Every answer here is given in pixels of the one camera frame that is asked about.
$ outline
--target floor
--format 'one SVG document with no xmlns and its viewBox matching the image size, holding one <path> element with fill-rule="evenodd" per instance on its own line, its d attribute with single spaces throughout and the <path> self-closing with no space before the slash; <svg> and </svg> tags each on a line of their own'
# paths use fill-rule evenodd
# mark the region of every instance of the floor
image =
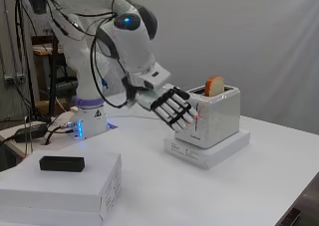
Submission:
<svg viewBox="0 0 319 226">
<path fill-rule="evenodd" d="M 0 122 L 0 130 L 18 124 L 21 122 Z M 299 197 L 295 208 L 301 210 L 301 216 L 294 226 L 319 226 L 319 173 Z"/>
</svg>

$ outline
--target robotic hand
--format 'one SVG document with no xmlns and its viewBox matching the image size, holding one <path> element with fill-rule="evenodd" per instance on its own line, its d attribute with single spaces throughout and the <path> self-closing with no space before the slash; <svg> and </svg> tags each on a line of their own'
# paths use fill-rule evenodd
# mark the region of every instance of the robotic hand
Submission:
<svg viewBox="0 0 319 226">
<path fill-rule="evenodd" d="M 155 112 L 172 129 L 186 129 L 198 117 L 196 110 L 186 100 L 189 94 L 166 84 L 159 91 L 139 91 L 138 103 Z"/>
<path fill-rule="evenodd" d="M 47 14 L 68 66 L 77 72 L 79 111 L 73 118 L 79 122 L 77 137 L 87 138 L 108 130 L 103 108 L 103 101 L 108 101 L 100 90 L 102 80 L 97 73 L 104 76 L 110 66 L 125 74 L 126 103 L 136 100 L 174 130 L 192 124 L 197 113 L 187 102 L 189 95 L 166 85 L 170 73 L 155 61 L 151 51 L 158 21 L 147 8 L 131 0 L 29 2 L 34 13 Z M 107 14 L 112 18 L 99 19 Z"/>
</svg>

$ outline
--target white table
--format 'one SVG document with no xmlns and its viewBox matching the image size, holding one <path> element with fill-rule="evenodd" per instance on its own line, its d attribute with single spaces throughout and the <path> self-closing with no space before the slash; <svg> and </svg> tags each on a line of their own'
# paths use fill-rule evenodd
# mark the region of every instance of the white table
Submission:
<svg viewBox="0 0 319 226">
<path fill-rule="evenodd" d="M 118 152 L 123 186 L 106 225 L 272 226 L 319 171 L 319 136 L 241 118 L 250 145 L 205 171 L 163 153 L 159 120 L 120 127 L 64 150 Z"/>
</svg>

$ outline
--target white box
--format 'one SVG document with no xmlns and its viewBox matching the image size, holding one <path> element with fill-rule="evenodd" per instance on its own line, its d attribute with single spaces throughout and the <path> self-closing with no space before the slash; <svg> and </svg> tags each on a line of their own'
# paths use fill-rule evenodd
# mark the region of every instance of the white box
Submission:
<svg viewBox="0 0 319 226">
<path fill-rule="evenodd" d="M 211 169 L 249 145 L 250 132 L 240 130 L 209 149 L 199 148 L 179 139 L 166 138 L 164 151 L 199 168 Z"/>
<path fill-rule="evenodd" d="M 175 137 L 201 148 L 211 148 L 239 131 L 240 90 L 226 86 L 224 93 L 206 97 L 204 89 L 188 91 L 188 101 L 197 110 L 199 118 L 190 129 L 177 131 Z"/>
<path fill-rule="evenodd" d="M 40 170 L 44 155 L 82 156 L 82 172 Z M 101 226 L 121 186 L 115 153 L 35 151 L 0 180 L 0 222 L 41 226 Z"/>
</svg>

